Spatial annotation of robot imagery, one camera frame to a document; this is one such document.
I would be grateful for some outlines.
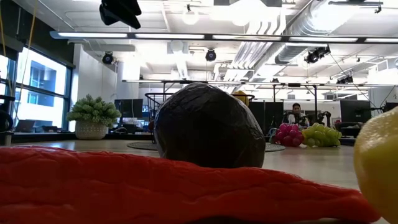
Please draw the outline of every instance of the person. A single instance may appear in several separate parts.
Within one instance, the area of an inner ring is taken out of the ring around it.
[[[288,117],[289,124],[298,124],[301,127],[306,127],[310,125],[307,118],[305,118],[304,125],[301,123],[301,119],[305,117],[305,114],[301,113],[301,106],[299,103],[293,104],[292,112],[293,113],[290,114]]]

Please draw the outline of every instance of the potted plant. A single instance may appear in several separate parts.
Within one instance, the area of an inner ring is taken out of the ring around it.
[[[120,116],[113,103],[87,95],[76,102],[67,118],[76,121],[75,133],[78,139],[99,140],[105,137],[108,128],[112,128]]]

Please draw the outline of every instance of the woman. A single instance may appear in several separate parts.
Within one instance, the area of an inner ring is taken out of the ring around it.
[[[293,104],[293,114],[288,117],[289,124],[298,124],[301,127],[309,126],[309,122],[305,117],[305,114],[301,113],[301,106],[298,103]]]

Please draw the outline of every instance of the white planter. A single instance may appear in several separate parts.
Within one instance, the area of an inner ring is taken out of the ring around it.
[[[77,121],[75,133],[76,137],[81,140],[100,140],[108,133],[108,127],[98,123]]]

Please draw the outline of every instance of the lemon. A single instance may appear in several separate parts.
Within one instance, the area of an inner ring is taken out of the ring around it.
[[[359,188],[390,223],[398,223],[398,107],[369,120],[354,147]]]

